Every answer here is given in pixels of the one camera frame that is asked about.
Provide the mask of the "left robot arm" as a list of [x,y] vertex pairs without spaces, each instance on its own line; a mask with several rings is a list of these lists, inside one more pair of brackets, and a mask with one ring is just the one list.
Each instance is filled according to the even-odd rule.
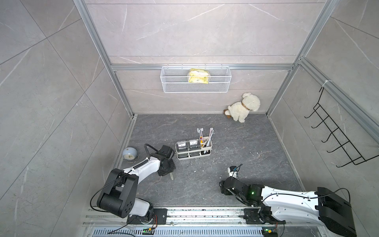
[[98,197],[96,205],[89,204],[92,210],[111,213],[120,218],[134,216],[142,223],[158,224],[154,213],[154,205],[137,198],[138,184],[153,173],[165,176],[172,173],[176,167],[173,161],[175,151],[166,145],[156,149],[149,144],[144,148],[147,157],[135,166],[126,169],[113,169],[105,181],[104,186],[92,197]]

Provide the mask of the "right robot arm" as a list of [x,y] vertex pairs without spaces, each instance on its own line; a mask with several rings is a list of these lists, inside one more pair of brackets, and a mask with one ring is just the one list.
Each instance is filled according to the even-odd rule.
[[219,186],[222,194],[235,196],[246,206],[258,207],[263,223],[320,224],[342,237],[357,235],[350,202],[327,188],[309,192],[279,190],[258,184],[246,185],[232,176]]

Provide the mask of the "white toothbrush holder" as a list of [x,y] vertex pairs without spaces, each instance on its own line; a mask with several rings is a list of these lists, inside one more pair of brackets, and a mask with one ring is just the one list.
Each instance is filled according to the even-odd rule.
[[208,147],[205,147],[208,137],[204,137],[205,142],[203,147],[200,146],[200,141],[198,139],[179,141],[176,143],[176,156],[179,160],[189,160],[195,158],[204,158],[211,155],[212,152],[212,141]]

